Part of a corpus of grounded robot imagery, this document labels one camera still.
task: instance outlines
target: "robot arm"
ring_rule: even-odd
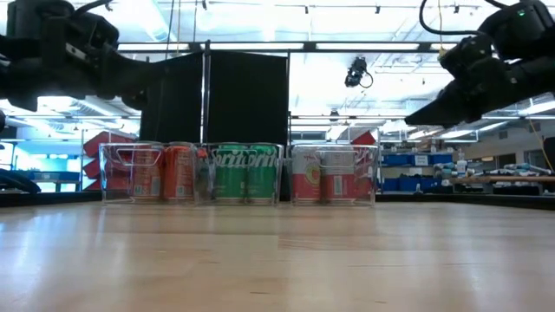
[[[141,110],[147,87],[178,61],[147,63],[120,55],[118,29],[88,12],[111,1],[95,1],[77,10],[62,0],[46,1],[34,8],[41,18],[38,39],[0,36],[0,98],[36,111],[37,97],[44,95],[97,95],[107,100],[121,96],[128,106]]]
[[[553,19],[540,1],[502,7],[482,23],[476,36],[464,38],[441,56],[441,66],[454,80],[405,121],[452,127],[551,92],[555,88],[554,42]],[[499,58],[493,55],[492,46]]]

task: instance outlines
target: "black cable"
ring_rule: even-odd
[[[106,8],[109,10],[108,4],[111,3],[114,0],[96,0],[93,1],[92,3],[87,3],[85,5],[83,5],[82,7],[80,7],[79,9],[75,10],[75,12],[73,12],[73,14],[71,16],[73,17],[78,17],[80,15],[82,15],[85,12],[88,12],[96,7],[99,7],[101,5],[106,5]]]
[[[367,86],[367,87],[366,87],[366,86],[363,86],[362,83],[359,83],[358,85],[361,86],[361,87],[363,87],[363,88],[370,88],[370,87],[372,87],[372,86],[374,85],[374,76],[373,76],[371,73],[369,73],[368,71],[366,72],[366,75],[370,76],[370,79],[372,80],[372,82],[370,83],[370,85]]]
[[[442,35],[442,36],[466,36],[466,35],[484,35],[484,33],[477,31],[477,30],[437,30],[432,29],[426,25],[424,22],[424,9],[426,8],[426,2],[428,0],[422,0],[422,4],[420,6],[420,12],[418,14],[418,19],[420,21],[420,25],[429,33],[435,35]]]
[[[173,23],[174,6],[175,6],[175,0],[172,0],[172,8],[170,9],[170,23],[167,26],[166,56],[164,57],[164,60],[167,60],[167,55],[170,53],[170,40],[172,38],[172,23]]]
[[[508,7],[508,5],[503,4],[503,3],[499,3],[495,0],[484,0],[484,1],[486,1],[487,3],[490,3],[494,7],[500,8],[500,9]]]

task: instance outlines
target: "blue bin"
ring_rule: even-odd
[[[416,186],[421,183],[420,178],[399,178],[399,191],[416,192]]]
[[[383,164],[386,166],[404,166],[410,164],[408,155],[385,155]]]
[[[399,179],[385,178],[383,181],[384,192],[397,192],[399,191]]]
[[[453,162],[453,155],[452,154],[437,154],[430,156],[432,165],[435,164],[448,164]]]
[[[421,191],[424,191],[432,186],[441,185],[441,179],[435,178],[422,178],[420,183]]]

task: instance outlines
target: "can label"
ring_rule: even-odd
[[[271,202],[276,194],[278,151],[274,146],[249,150],[247,196],[253,202]]]
[[[155,146],[138,146],[133,150],[131,193],[135,198],[160,196],[163,150]]]
[[[194,194],[194,150],[189,146],[170,146],[165,152],[164,198],[192,199]]]
[[[321,151],[323,197],[328,200],[356,199],[355,158],[349,148]]]
[[[299,147],[293,150],[293,198],[296,200],[318,201],[320,189],[320,159],[315,148]]]
[[[214,157],[216,199],[245,199],[248,153],[246,146],[220,146]]]

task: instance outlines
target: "wooden table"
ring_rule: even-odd
[[[553,311],[554,262],[548,211],[0,210],[2,311]]]

